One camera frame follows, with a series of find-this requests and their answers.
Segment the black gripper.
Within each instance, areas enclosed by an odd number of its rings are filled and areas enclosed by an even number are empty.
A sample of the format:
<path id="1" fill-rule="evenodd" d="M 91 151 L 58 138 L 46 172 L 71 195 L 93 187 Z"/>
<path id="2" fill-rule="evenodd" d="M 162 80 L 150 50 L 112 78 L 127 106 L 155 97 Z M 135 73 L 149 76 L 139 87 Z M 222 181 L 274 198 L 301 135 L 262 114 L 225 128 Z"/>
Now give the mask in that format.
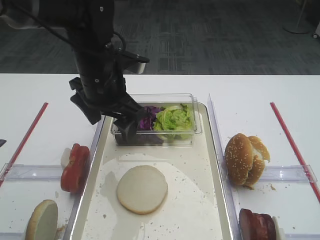
<path id="1" fill-rule="evenodd" d="M 143 108 L 127 93 L 124 70 L 117 62 L 118 52 L 105 51 L 99 55 L 76 51 L 78 77 L 69 81 L 75 94 L 70 98 L 95 125 L 102 116 L 113 117 L 119 134 L 118 145 L 132 145 L 136 141 L 138 121 L 144 116 Z"/>

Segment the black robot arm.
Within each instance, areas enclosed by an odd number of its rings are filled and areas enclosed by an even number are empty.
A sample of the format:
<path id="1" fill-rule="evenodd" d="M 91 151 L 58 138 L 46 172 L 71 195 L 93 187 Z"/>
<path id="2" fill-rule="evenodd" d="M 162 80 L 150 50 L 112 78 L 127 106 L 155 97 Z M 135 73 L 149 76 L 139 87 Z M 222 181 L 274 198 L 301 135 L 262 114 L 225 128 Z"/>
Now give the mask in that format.
<path id="1" fill-rule="evenodd" d="M 145 110 L 128 93 L 125 70 L 141 74 L 149 59 L 115 48 L 112 0 L 3 0 L 0 17 L 14 29 L 44 28 L 72 48 L 78 77 L 71 101 L 91 124 L 114 118 L 125 142 L 137 134 Z"/>

